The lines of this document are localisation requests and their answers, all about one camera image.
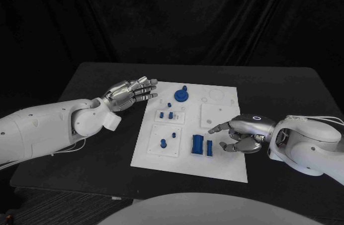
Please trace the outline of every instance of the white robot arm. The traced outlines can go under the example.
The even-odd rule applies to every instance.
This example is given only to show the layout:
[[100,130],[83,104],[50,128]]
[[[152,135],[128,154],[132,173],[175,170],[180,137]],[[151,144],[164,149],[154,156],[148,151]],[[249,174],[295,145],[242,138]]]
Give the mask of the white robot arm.
[[[230,137],[239,142],[220,143],[225,151],[255,153],[262,142],[269,142],[271,158],[278,156],[300,172],[320,176],[327,174],[344,185],[344,144],[339,130],[316,120],[334,117],[287,116],[275,123],[267,117],[243,114],[216,126],[209,133],[230,129]],[[344,122],[332,121],[344,126]]]
[[116,84],[105,96],[27,108],[0,119],[0,169],[55,153],[93,136],[103,128],[116,130],[115,114],[135,102],[158,96],[158,80],[147,77]]

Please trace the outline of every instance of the blue object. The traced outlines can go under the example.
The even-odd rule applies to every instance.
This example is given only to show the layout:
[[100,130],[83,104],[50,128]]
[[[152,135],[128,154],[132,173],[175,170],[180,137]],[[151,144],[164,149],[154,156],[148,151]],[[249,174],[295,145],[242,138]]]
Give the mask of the blue object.
[[207,156],[213,156],[213,141],[207,141]]
[[187,90],[188,90],[187,86],[183,86],[183,89],[175,92],[174,98],[177,99],[178,102],[186,102],[188,100]]
[[193,136],[193,154],[203,154],[203,136],[194,135]]
[[162,148],[167,148],[168,144],[167,144],[167,140],[162,139],[162,144],[161,144]]

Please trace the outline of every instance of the black table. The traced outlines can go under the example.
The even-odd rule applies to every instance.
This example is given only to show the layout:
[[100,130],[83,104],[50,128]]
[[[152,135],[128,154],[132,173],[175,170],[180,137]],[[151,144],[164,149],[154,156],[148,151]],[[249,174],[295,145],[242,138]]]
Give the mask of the black table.
[[[287,115],[343,118],[311,68],[84,63],[60,101],[95,99],[113,84],[142,76],[238,87],[242,113],[264,115],[275,121]],[[344,186],[327,175],[308,176],[284,162],[271,160],[268,144],[258,153],[246,155],[248,184],[131,167],[145,109],[147,102],[141,102],[121,112],[118,130],[102,129],[79,152],[24,162],[12,186],[135,199],[180,192],[219,193],[267,202],[307,216],[344,219]]]

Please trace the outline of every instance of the silver robotic hand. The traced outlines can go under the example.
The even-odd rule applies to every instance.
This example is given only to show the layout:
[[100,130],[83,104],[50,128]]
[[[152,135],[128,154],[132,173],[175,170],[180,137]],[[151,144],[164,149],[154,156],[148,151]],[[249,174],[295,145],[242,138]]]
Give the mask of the silver robotic hand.
[[142,77],[139,80],[122,81],[118,83],[102,97],[110,111],[123,111],[135,102],[158,97],[157,93],[148,93],[157,89],[157,84],[158,80],[149,80],[147,77]]
[[239,142],[235,144],[222,142],[220,146],[225,151],[255,153],[262,148],[262,142],[271,141],[275,125],[277,123],[269,118],[254,114],[243,114],[229,122],[217,125],[209,133],[213,134],[222,130],[230,130],[230,138]]

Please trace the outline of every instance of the gray floor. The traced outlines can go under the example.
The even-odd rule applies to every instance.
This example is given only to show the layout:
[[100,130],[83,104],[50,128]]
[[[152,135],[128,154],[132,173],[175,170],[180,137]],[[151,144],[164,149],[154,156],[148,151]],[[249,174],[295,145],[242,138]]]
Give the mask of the gray floor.
[[25,199],[21,209],[9,210],[15,225],[96,225],[115,212],[132,205],[132,199],[82,193],[16,188]]

